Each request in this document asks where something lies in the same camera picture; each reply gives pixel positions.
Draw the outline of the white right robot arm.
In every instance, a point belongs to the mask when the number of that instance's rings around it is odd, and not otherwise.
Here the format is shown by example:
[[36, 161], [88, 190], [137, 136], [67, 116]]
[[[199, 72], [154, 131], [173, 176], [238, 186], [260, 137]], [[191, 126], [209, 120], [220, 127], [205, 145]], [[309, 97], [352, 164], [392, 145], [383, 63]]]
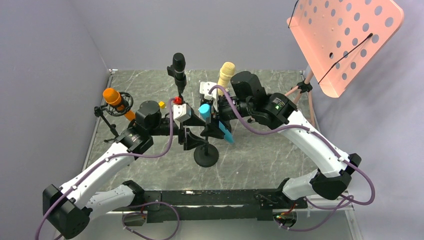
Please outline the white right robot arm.
[[311, 195], [327, 200], [341, 196], [355, 172], [352, 166], [359, 166], [361, 157], [336, 148], [287, 96], [267, 93], [256, 74], [241, 71], [230, 78], [230, 84], [235, 95], [226, 98], [218, 94], [221, 88], [216, 83], [200, 83], [201, 102], [210, 105], [214, 121], [224, 123], [238, 117], [252, 117], [256, 123], [289, 139], [317, 167], [309, 174], [284, 180], [275, 195], [277, 204], [288, 208], [295, 200]]

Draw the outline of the blue microphone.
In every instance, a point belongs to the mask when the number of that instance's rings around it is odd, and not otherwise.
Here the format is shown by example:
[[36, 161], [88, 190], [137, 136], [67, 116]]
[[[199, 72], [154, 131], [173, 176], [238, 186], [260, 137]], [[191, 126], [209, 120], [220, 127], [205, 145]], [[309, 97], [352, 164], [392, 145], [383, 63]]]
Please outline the blue microphone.
[[199, 113], [201, 117], [206, 121], [207, 124], [216, 127], [223, 133], [223, 139], [230, 144], [234, 144], [233, 135], [230, 130], [229, 123], [223, 123], [217, 115], [213, 105], [208, 103], [203, 103], [199, 107]]

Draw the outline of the cream yellow microphone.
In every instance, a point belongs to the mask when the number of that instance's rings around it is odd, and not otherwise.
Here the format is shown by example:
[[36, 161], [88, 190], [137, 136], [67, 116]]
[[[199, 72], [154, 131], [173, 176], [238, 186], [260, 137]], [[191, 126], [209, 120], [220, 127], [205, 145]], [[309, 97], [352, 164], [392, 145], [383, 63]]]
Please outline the cream yellow microphone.
[[229, 61], [225, 62], [219, 70], [217, 85], [222, 86], [226, 90], [235, 72], [235, 64]]

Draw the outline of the black round-base clip stand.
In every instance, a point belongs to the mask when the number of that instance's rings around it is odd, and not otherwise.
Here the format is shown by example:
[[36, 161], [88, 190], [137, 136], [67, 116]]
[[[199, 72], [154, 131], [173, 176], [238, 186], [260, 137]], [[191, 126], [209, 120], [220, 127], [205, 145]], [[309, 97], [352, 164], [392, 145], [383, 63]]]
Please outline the black round-base clip stand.
[[194, 161], [203, 168], [210, 168], [214, 166], [219, 159], [218, 149], [209, 143], [209, 136], [213, 132], [211, 125], [206, 124], [203, 131], [200, 133], [204, 137], [204, 143], [200, 146], [197, 146], [193, 153]]

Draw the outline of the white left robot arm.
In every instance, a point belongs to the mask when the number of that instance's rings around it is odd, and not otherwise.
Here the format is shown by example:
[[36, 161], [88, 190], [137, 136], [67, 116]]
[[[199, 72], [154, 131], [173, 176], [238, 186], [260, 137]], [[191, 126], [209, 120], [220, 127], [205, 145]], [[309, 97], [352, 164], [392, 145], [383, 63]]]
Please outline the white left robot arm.
[[42, 193], [43, 220], [52, 224], [67, 240], [78, 236], [91, 220], [121, 207], [139, 209], [145, 191], [133, 181], [125, 181], [117, 188], [99, 192], [99, 188], [116, 173], [137, 159], [147, 158], [147, 150], [155, 136], [178, 136], [185, 150], [205, 143], [193, 135], [191, 126], [204, 127], [211, 116], [211, 108], [202, 105], [198, 113], [186, 103], [170, 101], [166, 116], [156, 101], [145, 101], [135, 112], [130, 126], [114, 139], [108, 150], [92, 165], [61, 186], [49, 185]]

